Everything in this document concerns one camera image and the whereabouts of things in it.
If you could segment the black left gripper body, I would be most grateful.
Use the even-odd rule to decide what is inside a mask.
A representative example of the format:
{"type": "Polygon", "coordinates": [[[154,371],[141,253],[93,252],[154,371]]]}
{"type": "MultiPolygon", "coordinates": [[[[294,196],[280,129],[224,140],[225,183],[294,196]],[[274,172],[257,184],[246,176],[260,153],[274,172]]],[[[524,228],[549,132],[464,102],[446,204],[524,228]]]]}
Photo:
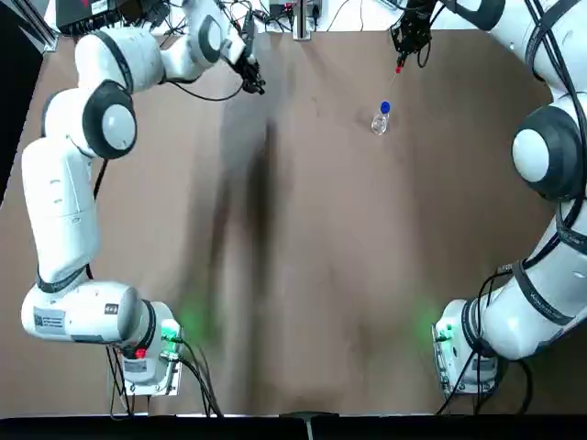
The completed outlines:
{"type": "Polygon", "coordinates": [[[258,61],[252,46],[231,49],[228,64],[241,78],[256,78],[258,75],[258,61]]]}

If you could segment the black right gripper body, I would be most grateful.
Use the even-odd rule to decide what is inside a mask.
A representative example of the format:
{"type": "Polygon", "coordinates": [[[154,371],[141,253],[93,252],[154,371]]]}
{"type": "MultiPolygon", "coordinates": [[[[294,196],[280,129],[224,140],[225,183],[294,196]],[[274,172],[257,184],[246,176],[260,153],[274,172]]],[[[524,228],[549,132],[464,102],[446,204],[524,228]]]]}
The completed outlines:
{"type": "Polygon", "coordinates": [[[404,14],[400,22],[403,37],[422,37],[430,33],[434,12],[433,0],[407,0],[401,3],[404,14]]]}

